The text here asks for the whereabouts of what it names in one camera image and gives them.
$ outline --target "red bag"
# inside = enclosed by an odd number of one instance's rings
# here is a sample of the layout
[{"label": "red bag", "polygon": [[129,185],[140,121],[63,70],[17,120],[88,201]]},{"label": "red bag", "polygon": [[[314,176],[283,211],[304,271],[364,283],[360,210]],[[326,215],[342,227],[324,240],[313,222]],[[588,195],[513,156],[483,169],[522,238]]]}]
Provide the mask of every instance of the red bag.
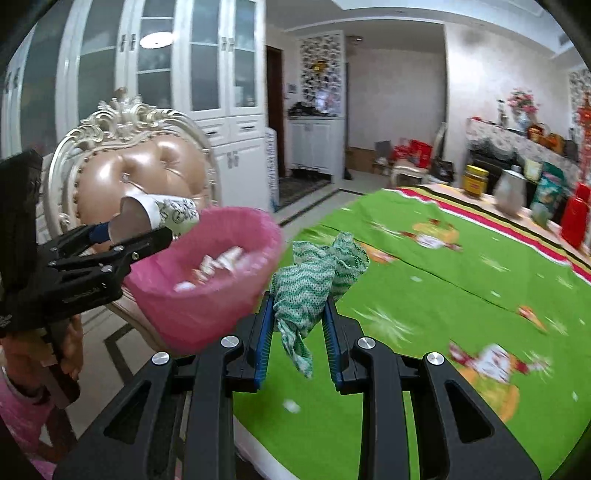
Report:
[{"label": "red bag", "polygon": [[428,168],[431,163],[431,152],[433,147],[419,140],[410,141],[410,156],[418,158],[418,168]]}]

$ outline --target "green striped rag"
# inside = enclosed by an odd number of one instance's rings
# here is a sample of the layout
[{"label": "green striped rag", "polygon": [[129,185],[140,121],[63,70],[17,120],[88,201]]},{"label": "green striped rag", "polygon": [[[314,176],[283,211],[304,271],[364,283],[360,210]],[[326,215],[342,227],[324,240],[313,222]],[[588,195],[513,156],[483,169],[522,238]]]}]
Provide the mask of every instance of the green striped rag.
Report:
[{"label": "green striped rag", "polygon": [[339,233],[329,247],[293,242],[295,265],[280,268],[271,279],[275,297],[275,330],[295,367],[312,376],[312,354],[304,344],[320,320],[329,293],[335,301],[365,272],[369,258],[349,232]]}]

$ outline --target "snack bag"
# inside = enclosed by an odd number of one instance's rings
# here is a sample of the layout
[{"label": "snack bag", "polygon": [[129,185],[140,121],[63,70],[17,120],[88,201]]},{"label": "snack bag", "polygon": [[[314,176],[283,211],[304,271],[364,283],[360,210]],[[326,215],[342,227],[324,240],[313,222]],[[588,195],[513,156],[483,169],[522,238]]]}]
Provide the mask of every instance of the snack bag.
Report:
[{"label": "snack bag", "polygon": [[542,175],[531,202],[531,219],[546,228],[554,216],[564,188],[564,173],[551,163],[544,162]]}]

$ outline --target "metal screw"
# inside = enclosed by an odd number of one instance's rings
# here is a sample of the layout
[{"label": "metal screw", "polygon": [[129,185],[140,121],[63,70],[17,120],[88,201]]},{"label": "metal screw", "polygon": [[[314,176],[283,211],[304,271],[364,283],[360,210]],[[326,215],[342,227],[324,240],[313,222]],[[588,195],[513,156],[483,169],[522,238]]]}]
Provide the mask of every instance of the metal screw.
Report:
[{"label": "metal screw", "polygon": [[359,340],[357,340],[357,345],[365,350],[371,350],[373,347],[375,347],[375,340],[369,337],[361,337]]},{"label": "metal screw", "polygon": [[227,337],[222,338],[222,346],[226,348],[234,348],[236,345],[240,343],[238,337],[229,335]]},{"label": "metal screw", "polygon": [[152,356],[152,363],[154,365],[166,365],[170,360],[170,355],[166,352],[158,352]]},{"label": "metal screw", "polygon": [[427,354],[427,361],[433,365],[441,365],[445,361],[445,357],[439,352],[431,352]]}]

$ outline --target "paper cup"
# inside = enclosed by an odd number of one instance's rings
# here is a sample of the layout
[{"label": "paper cup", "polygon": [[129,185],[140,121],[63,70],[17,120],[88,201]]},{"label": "paper cup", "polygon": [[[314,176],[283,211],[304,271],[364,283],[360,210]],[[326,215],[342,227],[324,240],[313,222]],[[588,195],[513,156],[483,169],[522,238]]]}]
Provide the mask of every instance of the paper cup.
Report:
[{"label": "paper cup", "polygon": [[198,222],[199,212],[191,199],[139,193],[121,199],[119,215],[109,222],[109,237],[118,244],[162,226],[182,235]]}]

